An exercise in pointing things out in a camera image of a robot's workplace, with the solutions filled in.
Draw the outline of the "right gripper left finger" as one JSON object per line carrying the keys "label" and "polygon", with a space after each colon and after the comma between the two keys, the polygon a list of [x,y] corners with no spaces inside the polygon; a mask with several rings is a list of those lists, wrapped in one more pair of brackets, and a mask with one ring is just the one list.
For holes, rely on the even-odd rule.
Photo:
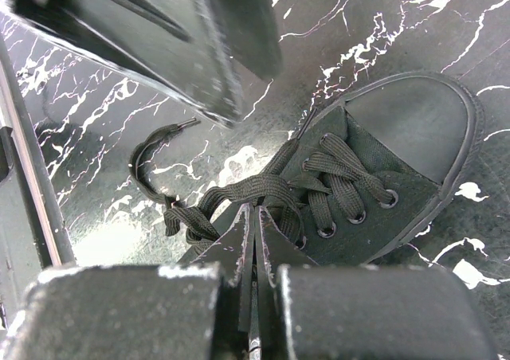
{"label": "right gripper left finger", "polygon": [[231,226],[192,264],[214,264],[222,267],[225,282],[232,288],[251,284],[253,263],[253,206],[240,206]]}

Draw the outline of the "black shoelace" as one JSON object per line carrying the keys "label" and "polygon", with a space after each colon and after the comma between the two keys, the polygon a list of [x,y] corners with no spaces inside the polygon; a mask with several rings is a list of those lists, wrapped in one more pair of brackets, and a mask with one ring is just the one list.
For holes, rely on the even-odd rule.
{"label": "black shoelace", "polygon": [[378,202],[381,208],[391,209],[398,203],[395,190],[384,187],[383,182],[370,174],[355,152],[339,136],[326,133],[320,138],[320,151],[313,152],[302,163],[302,171],[286,181],[281,174],[297,152],[300,140],[311,123],[307,118],[298,135],[288,140],[273,156],[262,172],[224,187],[209,188],[196,206],[183,205],[176,197],[157,192],[139,174],[144,155],[154,145],[173,139],[182,130],[198,123],[196,118],[183,123],[161,127],[151,133],[131,153],[128,168],[132,180],[140,191],[152,202],[165,206],[163,220],[165,234],[173,237],[186,226],[186,240],[196,248],[208,248],[220,237],[210,219],[214,211],[224,202],[251,202],[261,205],[267,197],[276,199],[281,211],[280,230],[298,248],[305,243],[304,223],[300,213],[303,204],[294,197],[294,189],[305,191],[316,224],[322,238],[330,238],[336,232],[336,223],[328,205],[328,196],[333,196],[340,210],[353,225],[365,221],[367,212],[355,184],[358,183]]}

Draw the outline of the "black canvas sneaker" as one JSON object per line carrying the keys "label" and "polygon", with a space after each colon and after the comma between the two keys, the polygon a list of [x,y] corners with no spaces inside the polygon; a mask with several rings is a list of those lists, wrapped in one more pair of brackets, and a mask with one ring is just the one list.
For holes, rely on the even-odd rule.
{"label": "black canvas sneaker", "polygon": [[[320,138],[332,133],[385,188],[396,191],[398,203],[383,209],[356,183],[365,221],[350,223],[336,199],[328,196],[336,232],[322,238],[305,191],[294,189],[303,204],[305,243],[300,249],[317,264],[358,265],[412,240],[452,201],[476,158],[483,125],[477,97],[438,73],[401,73],[341,96],[312,118],[282,178],[288,181],[301,173],[303,161],[320,151]],[[242,203],[231,202],[220,214],[214,222],[217,231],[226,230]],[[267,197],[262,205],[281,231],[276,199]]]}

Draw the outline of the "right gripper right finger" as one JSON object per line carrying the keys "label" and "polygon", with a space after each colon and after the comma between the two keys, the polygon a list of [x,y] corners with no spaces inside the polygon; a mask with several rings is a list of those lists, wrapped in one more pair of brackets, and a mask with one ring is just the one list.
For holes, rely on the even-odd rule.
{"label": "right gripper right finger", "polygon": [[265,282],[274,288],[277,285],[277,269],[282,264],[291,266],[318,265],[279,230],[264,206],[258,206],[255,211],[257,270],[260,279],[265,279]]}

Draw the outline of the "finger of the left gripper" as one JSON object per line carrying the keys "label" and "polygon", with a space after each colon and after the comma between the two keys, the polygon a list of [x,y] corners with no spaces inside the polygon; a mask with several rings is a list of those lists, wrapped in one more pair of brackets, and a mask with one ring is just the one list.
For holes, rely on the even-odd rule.
{"label": "finger of the left gripper", "polygon": [[220,0],[233,58],[261,80],[283,67],[277,22],[270,0]]}
{"label": "finger of the left gripper", "polygon": [[218,0],[7,0],[55,45],[173,96],[226,127],[243,112]]}

